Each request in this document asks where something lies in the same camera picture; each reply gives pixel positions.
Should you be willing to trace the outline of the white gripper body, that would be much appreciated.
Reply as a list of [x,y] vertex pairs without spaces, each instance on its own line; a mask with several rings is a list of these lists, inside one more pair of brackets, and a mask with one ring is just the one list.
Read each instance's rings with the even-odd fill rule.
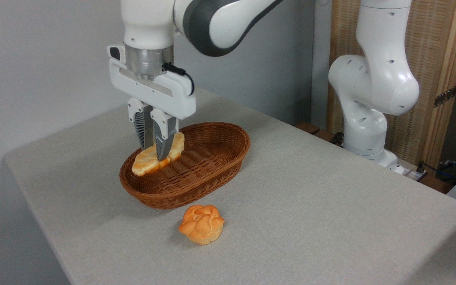
[[181,120],[195,113],[190,79],[163,68],[173,63],[173,46],[144,50],[124,44],[107,47],[107,53],[116,89]]

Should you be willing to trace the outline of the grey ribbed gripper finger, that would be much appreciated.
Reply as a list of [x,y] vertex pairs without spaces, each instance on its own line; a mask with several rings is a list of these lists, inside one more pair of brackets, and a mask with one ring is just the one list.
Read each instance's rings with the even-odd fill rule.
[[151,111],[153,107],[139,99],[128,101],[129,120],[134,124],[141,149],[144,151],[154,145],[154,129]]
[[154,121],[154,141],[157,150],[157,159],[162,161],[169,155],[174,135],[179,131],[179,123],[176,117],[157,108],[153,109],[150,115]]

